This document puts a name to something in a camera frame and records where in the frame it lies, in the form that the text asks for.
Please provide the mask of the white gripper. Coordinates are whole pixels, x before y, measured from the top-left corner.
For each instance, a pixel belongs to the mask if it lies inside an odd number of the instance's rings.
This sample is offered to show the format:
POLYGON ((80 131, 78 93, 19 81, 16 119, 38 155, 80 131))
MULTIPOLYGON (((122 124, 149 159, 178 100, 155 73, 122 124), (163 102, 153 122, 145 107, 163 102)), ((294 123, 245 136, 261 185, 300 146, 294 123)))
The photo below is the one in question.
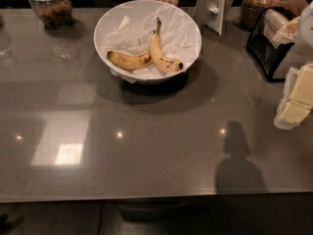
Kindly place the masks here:
POLYGON ((292 130, 295 124, 300 124, 311 112, 309 108, 297 102, 313 106, 313 64, 303 66, 299 71, 290 68, 283 88, 274 125, 283 130, 292 130))

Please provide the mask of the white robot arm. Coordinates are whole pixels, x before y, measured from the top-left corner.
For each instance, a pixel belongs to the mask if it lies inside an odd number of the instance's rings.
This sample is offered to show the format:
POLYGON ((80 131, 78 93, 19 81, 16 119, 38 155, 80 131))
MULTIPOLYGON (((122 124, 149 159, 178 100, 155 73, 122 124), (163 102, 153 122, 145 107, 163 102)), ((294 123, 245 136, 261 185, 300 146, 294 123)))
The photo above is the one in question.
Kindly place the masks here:
POLYGON ((276 111, 274 125, 284 130, 299 126, 313 109, 313 2, 302 12, 299 19, 294 19, 280 33, 289 32, 290 24, 296 23, 295 48, 300 56, 308 60, 299 70, 290 68, 283 89, 283 97, 276 111))

